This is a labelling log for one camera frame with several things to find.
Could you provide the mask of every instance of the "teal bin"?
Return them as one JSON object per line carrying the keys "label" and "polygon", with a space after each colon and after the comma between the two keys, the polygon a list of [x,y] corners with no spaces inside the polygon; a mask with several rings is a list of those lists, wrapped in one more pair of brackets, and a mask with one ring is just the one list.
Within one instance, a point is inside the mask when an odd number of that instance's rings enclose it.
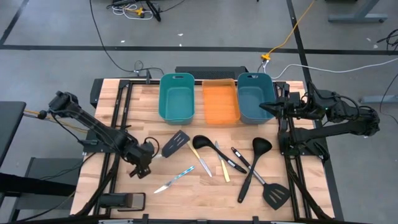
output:
{"label": "teal bin", "polygon": [[160,79],[159,115],[168,124],[190,124],[195,114],[195,79],[189,73],[166,74]]}
{"label": "teal bin", "polygon": [[274,116],[260,108],[260,103],[275,102],[271,77],[264,73],[242,73],[238,77],[238,100],[241,121],[264,124]]}

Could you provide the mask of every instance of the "concrete floor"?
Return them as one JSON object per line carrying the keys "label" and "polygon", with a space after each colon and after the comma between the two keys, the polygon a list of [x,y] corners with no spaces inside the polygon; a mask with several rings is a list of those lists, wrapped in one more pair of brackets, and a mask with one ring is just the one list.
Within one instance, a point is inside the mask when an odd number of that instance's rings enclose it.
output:
{"label": "concrete floor", "polygon": [[[179,0],[158,3],[166,8]],[[21,0],[0,1],[0,30],[5,30]],[[311,0],[294,1],[301,15]],[[362,4],[335,4],[317,1],[299,25],[306,49],[384,50],[377,44],[396,29],[398,2],[381,1],[374,12],[388,13],[383,24],[330,24],[327,14],[350,12]],[[115,16],[105,7],[109,0],[93,0],[93,10],[105,45],[113,46],[200,46],[200,47],[274,47],[291,31],[285,1],[261,0],[186,0],[162,15],[163,21],[132,21]],[[6,45],[93,45],[99,46],[88,1],[30,0],[6,40]],[[297,48],[294,37],[285,48]],[[241,66],[256,71],[260,53],[253,52],[138,52],[113,51],[113,59],[123,68],[133,69],[136,60],[146,67],[171,73],[176,66]],[[314,67],[346,70],[390,60],[394,56],[314,55],[307,54]],[[300,63],[298,54],[272,54],[268,74],[277,76],[291,63]],[[397,63],[346,74],[311,71],[319,89],[360,99],[364,95],[382,95],[398,72]],[[90,88],[95,78],[127,77],[102,51],[0,50],[0,100],[27,102],[27,109],[43,110],[57,90],[79,97],[90,113]],[[281,80],[304,80],[301,68],[290,68]],[[398,83],[389,94],[398,94]],[[397,105],[385,105],[385,113],[398,117]],[[375,136],[345,135],[328,138],[341,206],[346,221],[394,223],[398,207],[398,151],[395,139],[398,125],[380,114]],[[52,123],[24,118],[0,171],[24,175],[31,157],[81,157],[81,146]],[[0,222],[7,221],[12,199],[0,210]],[[33,212],[21,214],[21,217]],[[54,212],[47,217],[60,217]]]}

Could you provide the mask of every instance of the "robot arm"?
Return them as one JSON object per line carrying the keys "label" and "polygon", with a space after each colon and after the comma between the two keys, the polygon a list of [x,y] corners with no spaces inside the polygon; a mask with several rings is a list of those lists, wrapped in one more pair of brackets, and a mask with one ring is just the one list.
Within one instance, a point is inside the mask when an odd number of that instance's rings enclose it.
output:
{"label": "robot arm", "polygon": [[49,103],[49,113],[52,116],[73,118],[94,131],[97,138],[113,149],[123,160],[136,165],[136,168],[130,174],[131,177],[137,174],[138,178],[141,179],[150,174],[149,164],[154,153],[152,143],[145,142],[138,145],[138,140],[126,130],[110,128],[84,111],[79,106],[75,95],[61,91],[56,94],[56,97]]}
{"label": "robot arm", "polygon": [[[276,103],[261,103],[260,107],[278,119],[323,119],[327,117],[333,126],[316,129],[295,128],[292,132],[293,142],[306,142],[310,139],[336,136],[339,134],[355,134],[372,136],[379,129],[380,119],[377,112],[367,106],[358,106],[355,101],[328,90],[318,90],[312,82],[308,83],[307,102],[297,95],[280,97]],[[350,106],[343,99],[350,100]]]}

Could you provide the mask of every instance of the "wooden tabletop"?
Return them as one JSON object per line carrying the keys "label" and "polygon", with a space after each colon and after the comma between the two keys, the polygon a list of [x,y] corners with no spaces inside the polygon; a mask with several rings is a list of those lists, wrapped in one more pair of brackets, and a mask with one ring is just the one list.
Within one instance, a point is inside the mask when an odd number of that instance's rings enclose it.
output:
{"label": "wooden tabletop", "polygon": [[[118,91],[118,79],[105,79],[95,113],[95,117],[104,124],[110,125],[114,102]],[[304,94],[302,82],[288,82],[290,91]],[[122,104],[126,97],[123,93]],[[230,159],[244,167],[232,153],[235,147],[248,160],[252,161],[252,140],[255,137],[268,139],[273,148],[264,154],[256,165],[256,171],[268,183],[278,183],[288,187],[284,158],[280,155],[277,143],[278,122],[276,119],[262,125],[237,124],[208,125],[203,113],[203,94],[201,86],[195,86],[195,117],[188,126],[170,126],[158,115],[159,86],[134,85],[132,88],[130,108],[128,112],[127,130],[143,142],[145,137],[152,136],[160,143],[160,148],[178,131],[182,130],[191,138],[197,134],[218,141],[221,151]],[[122,110],[119,112],[118,124],[121,122]],[[296,127],[313,128],[309,120],[295,120]],[[198,150],[213,174],[210,177],[200,165],[198,159],[187,145],[179,149],[169,158],[155,158],[150,164],[152,173],[143,179],[136,176],[130,178],[134,166],[121,161],[118,171],[115,192],[145,192],[147,194],[146,209],[143,212],[118,212],[112,210],[112,218],[149,218],[156,219],[207,219],[207,220],[252,220],[258,216],[260,220],[293,220],[292,203],[289,200],[280,209],[273,210],[262,197],[263,187],[255,178],[251,181],[243,203],[238,203],[238,194],[246,175],[231,166],[226,166],[231,181],[225,182],[221,163],[216,152],[208,147]],[[104,154],[97,153],[88,160],[81,169],[76,188],[71,214],[78,212],[90,199],[98,186]],[[333,208],[329,195],[322,162],[315,156],[303,156],[302,165],[308,191],[323,211],[333,217]],[[161,193],[154,191],[176,175],[195,166],[191,173],[174,182]],[[300,194],[298,202],[300,215],[303,216],[303,205]]]}

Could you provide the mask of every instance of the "orange translucent bin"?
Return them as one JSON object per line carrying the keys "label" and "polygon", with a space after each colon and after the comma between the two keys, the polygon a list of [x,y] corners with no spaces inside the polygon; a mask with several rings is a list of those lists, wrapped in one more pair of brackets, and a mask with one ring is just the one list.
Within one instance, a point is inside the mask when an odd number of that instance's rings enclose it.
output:
{"label": "orange translucent bin", "polygon": [[205,119],[208,124],[233,124],[241,117],[235,81],[229,79],[204,80]]}

